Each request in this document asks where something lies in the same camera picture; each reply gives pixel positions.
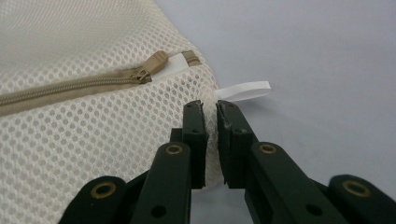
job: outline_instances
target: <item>zipper pull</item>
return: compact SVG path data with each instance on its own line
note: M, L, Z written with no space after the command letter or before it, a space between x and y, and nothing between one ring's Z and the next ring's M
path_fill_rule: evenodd
M143 80L149 75L154 75L161 71L168 63L168 54L159 50L151 55L144 63L142 70L139 71L139 80Z

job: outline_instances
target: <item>zipper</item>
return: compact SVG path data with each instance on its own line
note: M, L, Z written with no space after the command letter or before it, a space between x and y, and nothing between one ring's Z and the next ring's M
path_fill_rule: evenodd
M192 50L182 52L181 55L187 66L201 64ZM165 51L159 50L151 55L142 66L137 68L93 77L83 77L2 95L0 96L0 117L86 95L122 90L146 84L152 81L151 76L165 68L169 59Z

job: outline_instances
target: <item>gray surface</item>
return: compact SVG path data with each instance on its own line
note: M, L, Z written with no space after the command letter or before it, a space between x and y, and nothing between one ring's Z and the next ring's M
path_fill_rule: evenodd
M394 1L158 0L205 55L219 85L268 80L238 105L261 140L305 173L363 177L396 198ZM192 198L191 223L251 223L242 190Z

